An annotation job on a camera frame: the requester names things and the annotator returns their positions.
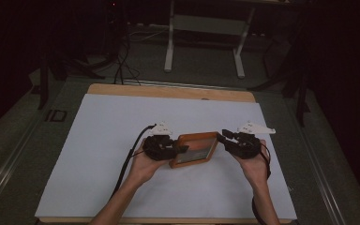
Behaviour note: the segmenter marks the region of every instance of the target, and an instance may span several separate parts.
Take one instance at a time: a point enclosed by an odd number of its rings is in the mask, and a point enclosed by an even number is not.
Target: floor
[[[247,76],[240,80],[231,45],[224,40],[190,41],[194,34],[176,34],[172,72],[164,72],[166,27],[149,29],[134,28],[130,49],[121,52],[120,58],[126,57],[125,84],[246,91],[268,80],[263,54],[270,41],[264,37],[247,39],[242,52]],[[139,31],[151,33],[133,33]],[[38,95],[28,93],[0,120],[0,169],[3,165],[12,169],[4,173],[0,188],[0,224],[36,223],[38,201],[83,95],[91,83],[113,83],[117,69],[118,64],[98,69],[96,73],[106,79],[93,80],[69,67],[66,81],[50,78],[50,99],[43,110],[37,110]],[[38,70],[30,74],[30,79],[38,83]],[[360,224],[360,187],[314,93],[307,93],[309,112],[304,115],[305,126],[300,127],[295,119],[297,95],[282,97],[282,87],[283,83],[278,83],[253,94],[261,104],[267,126],[277,131],[272,140],[298,216],[292,224]],[[45,121],[49,110],[67,111],[66,120]],[[16,158],[16,163],[8,165],[8,158]]]

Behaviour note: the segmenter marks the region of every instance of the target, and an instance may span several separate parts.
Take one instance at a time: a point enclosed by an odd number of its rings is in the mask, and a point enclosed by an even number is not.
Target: white plastic part
[[[247,134],[274,134],[276,131],[272,128],[263,127],[257,124],[253,124],[250,121],[238,129],[238,132]]]
[[[152,135],[171,135],[172,134],[172,132],[166,126],[164,121],[160,122],[154,128],[152,128],[150,133]]]

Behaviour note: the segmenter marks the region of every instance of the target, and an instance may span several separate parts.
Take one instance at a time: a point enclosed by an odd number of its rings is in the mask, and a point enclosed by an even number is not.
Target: white metal leg
[[[174,0],[171,2],[171,17],[169,19],[169,43],[168,50],[166,51],[166,60],[165,60],[165,72],[172,71],[172,61],[173,61],[173,17],[174,17]]]
[[[235,61],[236,73],[238,78],[245,78],[244,67],[242,66],[242,59],[241,59],[241,51],[244,48],[245,40],[248,36],[248,30],[250,27],[250,23],[252,22],[252,18],[255,12],[255,8],[251,8],[249,12],[249,17],[245,22],[244,30],[242,31],[241,38],[239,40],[238,47],[233,50],[233,59]]]

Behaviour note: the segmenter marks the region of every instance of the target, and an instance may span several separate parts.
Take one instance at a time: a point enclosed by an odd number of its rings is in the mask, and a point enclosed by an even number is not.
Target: table
[[[169,41],[168,41],[168,49],[166,51],[164,71],[166,72],[172,71],[174,29],[188,30],[188,31],[239,36],[238,45],[233,49],[232,53],[235,62],[237,76],[238,78],[243,79],[245,78],[245,71],[242,65],[241,52],[244,47],[245,40],[248,36],[248,30],[251,25],[253,16],[255,14],[256,5],[263,4],[263,5],[279,5],[279,6],[290,6],[290,7],[294,7],[294,6],[300,7],[301,5],[303,5],[303,4],[291,3],[288,0],[284,0],[284,1],[232,0],[229,1],[229,4],[231,2],[250,4],[249,12],[246,12],[247,16],[243,21],[176,14],[174,12],[175,0],[171,1],[170,19],[169,19]]]
[[[91,85],[45,187],[36,217],[42,222],[88,222],[111,196],[129,147],[143,124],[150,123],[146,119],[165,117],[175,138],[183,133],[233,129],[240,125],[234,117],[244,117],[243,110],[247,110],[246,117],[265,126],[260,106],[249,92]],[[290,222],[296,214],[274,146],[268,134],[258,137],[265,139],[271,149],[269,186],[277,213],[281,222]],[[159,168],[138,190],[121,223],[256,222],[251,197],[251,187],[239,165],[218,145],[209,162],[178,169],[170,169],[169,165]]]

